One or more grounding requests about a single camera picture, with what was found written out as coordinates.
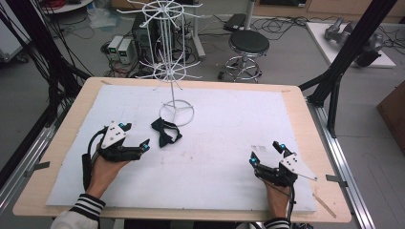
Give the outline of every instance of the human hand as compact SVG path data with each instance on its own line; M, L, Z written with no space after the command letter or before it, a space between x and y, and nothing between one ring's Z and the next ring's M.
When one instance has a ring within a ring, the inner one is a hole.
M264 181L267 190L267 203L270 217L285 218L286 209L289 201L289 187L275 186L274 184Z
M92 179L86 194L101 198L108 186L116 178L119 170L128 163L129 161L112 162L98 156L93 166Z

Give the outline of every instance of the wooden table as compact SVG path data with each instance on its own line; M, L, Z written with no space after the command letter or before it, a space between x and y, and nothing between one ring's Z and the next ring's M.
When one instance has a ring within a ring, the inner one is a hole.
M47 198L53 188L57 173L63 159L73 144L76 134L87 113L93 106L99 89L105 84L157 86L159 81L148 79L121 79L93 77L87 80L74 105L69 110L62 125L53 138L42 161L49 161L50 167L35 171L25 190L17 200L13 212L17 216L58 216L66 207L47 206ZM282 93L288 117L293 128L297 145L304 161L318 175L318 181L311 181L310 186L317 204L313 214L292 215L293 221L300 222L348 222L352 216L338 183L326 180L325 175L334 175L321 138L309 113L307 103L296 86L242 84L182 81L184 88L227 89L268 91ZM267 212L251 211L208 211L208 210L167 210L167 209L132 209L106 208L103 218L118 219L193 219L193 220L238 220L264 221Z

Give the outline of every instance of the round stool seat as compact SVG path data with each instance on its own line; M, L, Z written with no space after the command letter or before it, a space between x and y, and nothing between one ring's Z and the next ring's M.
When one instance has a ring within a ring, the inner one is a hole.
M256 31L235 31L229 38L229 46L235 52L262 55L267 52L270 44L265 36Z

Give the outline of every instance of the stool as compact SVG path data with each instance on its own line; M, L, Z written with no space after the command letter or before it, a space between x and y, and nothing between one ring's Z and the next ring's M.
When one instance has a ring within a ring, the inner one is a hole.
M262 75L259 65L250 57L265 55L270 44L265 36L256 31L235 31L229 38L231 50L240 54L226 61L224 70L233 76L233 82L237 79L248 80ZM219 79L224 79L224 72L220 72Z

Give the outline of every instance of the floor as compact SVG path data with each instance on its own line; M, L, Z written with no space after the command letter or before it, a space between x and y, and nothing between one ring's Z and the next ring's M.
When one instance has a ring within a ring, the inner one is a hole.
M62 28L72 30L66 40L71 50L93 75L104 75L109 70L108 61L100 47L114 34L125 34L132 27L130 17L118 17L117 26L91 30L85 10L77 10L59 16ZM215 17L201 20L200 33L227 33ZM385 25L387 31L400 29L398 37L405 36L405 27ZM279 34L264 32L277 38ZM235 53L228 48L228 35L202 35L206 58L200 65L189 69L190 74L201 75L202 80L218 81L218 73L224 62ZM55 40L66 54L60 40ZM396 64L393 69L349 68L341 82L336 120L336 134L361 195L373 218L376 228L402 228L405 225L405 157L396 145L387 126L381 119L376 105L396 86L405 80L405 56L394 49L384 48ZM306 29L291 27L280 39L270 41L267 56L257 59L263 75L261 84L300 85L323 73L329 66ZM18 147L33 123L48 104L48 86L32 62L27 64L11 61L0 69L0 129L8 130L0 135L3 153L0 168ZM303 92L310 95L313 89ZM12 214L14 199L0 216L2 228L47 228L51 219L24 218ZM314 223L315 228L358 228L353 219L347 224ZM175 228L187 228L189 222L178 222ZM102 228L112 228L113 221L104 219Z

